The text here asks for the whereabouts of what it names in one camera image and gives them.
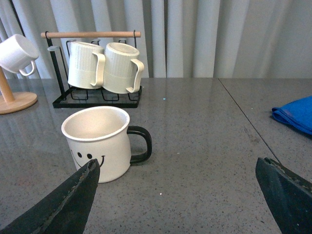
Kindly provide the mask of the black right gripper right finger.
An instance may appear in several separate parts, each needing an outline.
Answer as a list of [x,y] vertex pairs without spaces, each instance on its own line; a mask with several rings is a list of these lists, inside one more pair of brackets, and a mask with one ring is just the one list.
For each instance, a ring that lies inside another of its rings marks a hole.
[[258,158],[255,174],[283,234],[312,232],[312,184],[271,158]]

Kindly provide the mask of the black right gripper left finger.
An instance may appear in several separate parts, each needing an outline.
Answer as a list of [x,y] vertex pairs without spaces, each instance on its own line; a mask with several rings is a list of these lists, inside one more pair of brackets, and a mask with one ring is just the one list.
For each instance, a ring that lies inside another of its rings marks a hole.
[[90,160],[0,232],[82,234],[94,201],[99,174],[98,161]]

